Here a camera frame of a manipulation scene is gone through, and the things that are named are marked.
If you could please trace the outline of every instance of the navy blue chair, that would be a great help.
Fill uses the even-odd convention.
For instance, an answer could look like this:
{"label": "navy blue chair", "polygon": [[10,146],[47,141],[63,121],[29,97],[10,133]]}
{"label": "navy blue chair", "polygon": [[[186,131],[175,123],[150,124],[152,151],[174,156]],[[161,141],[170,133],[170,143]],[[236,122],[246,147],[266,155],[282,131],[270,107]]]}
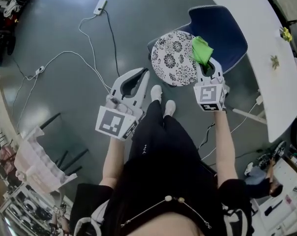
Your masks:
{"label": "navy blue chair", "polygon": [[[202,37],[214,49],[224,74],[232,70],[247,52],[247,42],[229,10],[219,5],[198,6],[188,10],[191,22],[176,30]],[[156,41],[148,44],[151,54]]]}

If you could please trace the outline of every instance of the green cloth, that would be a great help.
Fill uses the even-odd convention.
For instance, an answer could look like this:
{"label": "green cloth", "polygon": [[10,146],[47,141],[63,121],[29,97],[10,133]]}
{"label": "green cloth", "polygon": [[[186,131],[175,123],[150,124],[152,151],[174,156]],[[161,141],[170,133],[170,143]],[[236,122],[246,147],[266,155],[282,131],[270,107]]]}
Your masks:
{"label": "green cloth", "polygon": [[208,46],[208,43],[200,36],[192,39],[192,55],[193,59],[207,67],[208,60],[213,53],[213,49]]}

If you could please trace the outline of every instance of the bead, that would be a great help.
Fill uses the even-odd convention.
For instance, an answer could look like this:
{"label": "bead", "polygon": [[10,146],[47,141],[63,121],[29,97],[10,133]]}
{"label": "bead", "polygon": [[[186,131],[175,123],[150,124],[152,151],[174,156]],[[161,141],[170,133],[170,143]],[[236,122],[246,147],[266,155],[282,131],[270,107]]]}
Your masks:
{"label": "bead", "polygon": [[172,199],[173,199],[172,196],[166,196],[166,197],[165,197],[165,201],[166,201],[166,202],[169,202],[169,201],[171,201]]}
{"label": "bead", "polygon": [[178,198],[179,203],[184,203],[184,198]]}

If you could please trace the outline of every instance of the gray floor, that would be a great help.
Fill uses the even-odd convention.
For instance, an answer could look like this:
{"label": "gray floor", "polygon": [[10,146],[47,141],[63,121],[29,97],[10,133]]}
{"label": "gray floor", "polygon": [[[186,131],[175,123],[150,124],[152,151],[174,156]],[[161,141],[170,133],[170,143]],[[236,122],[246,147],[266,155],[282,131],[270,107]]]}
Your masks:
{"label": "gray floor", "polygon": [[[26,7],[16,29],[17,43],[14,58],[27,75],[33,75],[39,66],[47,64],[54,56],[65,50],[80,53],[88,63],[93,63],[90,45],[78,31],[82,18],[91,17],[98,0],[32,0]],[[118,50],[118,65],[121,74],[138,67],[148,67],[147,43],[164,33],[189,22],[188,9],[197,5],[214,4],[212,0],[108,0],[109,12]],[[86,22],[82,29],[91,36],[96,66],[104,81],[112,85],[117,78],[112,37],[105,14]],[[12,109],[22,76],[12,58],[6,57],[0,69],[0,84],[7,105]],[[244,58],[227,76],[231,93],[227,102],[248,111],[255,103],[257,83],[247,58]],[[18,122],[24,103],[33,82],[25,82],[14,107],[13,122]],[[161,83],[154,72],[148,91]],[[163,87],[163,100],[173,99],[177,103],[175,117],[198,146],[207,127],[213,122],[211,113],[204,113],[195,102],[193,86]],[[52,115],[61,112],[58,118],[44,131],[40,138],[47,153],[57,159],[66,149],[73,157],[82,149],[89,153],[76,164],[84,168],[74,182],[98,183],[106,156],[109,138],[97,133],[94,128],[99,106],[105,103],[106,91],[94,72],[81,59],[64,54],[58,57],[41,74],[21,119],[21,132],[27,133],[35,125],[42,124]],[[143,108],[149,104],[149,97]],[[236,127],[243,118],[228,114],[230,127]],[[214,147],[214,130],[209,141],[200,150],[201,157]],[[266,148],[267,127],[247,120],[233,133],[237,155]],[[241,175],[247,162],[257,155],[251,154],[237,160],[237,171]],[[213,163],[215,153],[205,161]],[[74,188],[68,186],[68,195],[74,196]]]}

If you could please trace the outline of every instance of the white sneaker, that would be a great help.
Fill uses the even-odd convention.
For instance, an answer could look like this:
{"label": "white sneaker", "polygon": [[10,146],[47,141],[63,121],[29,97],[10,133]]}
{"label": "white sneaker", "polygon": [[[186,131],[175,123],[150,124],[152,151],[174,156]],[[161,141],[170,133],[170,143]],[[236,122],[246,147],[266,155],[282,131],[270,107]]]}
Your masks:
{"label": "white sneaker", "polygon": [[165,106],[165,116],[173,116],[174,112],[176,110],[176,103],[173,100],[169,100],[166,102]]}
{"label": "white sneaker", "polygon": [[154,100],[159,100],[159,103],[162,102],[162,87],[160,85],[155,85],[152,87],[150,91],[150,97],[152,98],[152,102]]}
{"label": "white sneaker", "polygon": [[248,163],[247,169],[245,170],[245,173],[244,173],[245,176],[248,176],[249,175],[249,173],[251,172],[252,168],[253,168],[253,162]]}

